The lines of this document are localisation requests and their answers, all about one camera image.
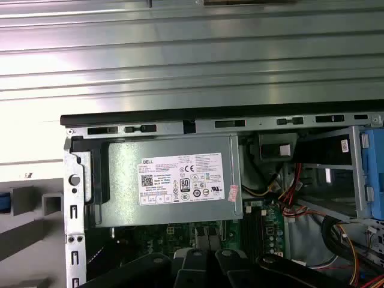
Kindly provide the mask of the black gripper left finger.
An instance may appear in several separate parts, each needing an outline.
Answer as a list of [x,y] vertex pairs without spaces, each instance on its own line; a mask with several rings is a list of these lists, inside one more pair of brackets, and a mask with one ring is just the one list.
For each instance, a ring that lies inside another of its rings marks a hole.
[[113,269],[81,287],[207,287],[207,253],[183,248],[174,259],[152,253]]

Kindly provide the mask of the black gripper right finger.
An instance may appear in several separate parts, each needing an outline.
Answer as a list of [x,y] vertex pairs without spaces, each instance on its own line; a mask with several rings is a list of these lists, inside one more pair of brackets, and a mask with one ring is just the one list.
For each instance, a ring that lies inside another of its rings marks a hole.
[[240,250],[218,250],[215,256],[232,287],[351,287],[274,254],[261,255],[255,263]]

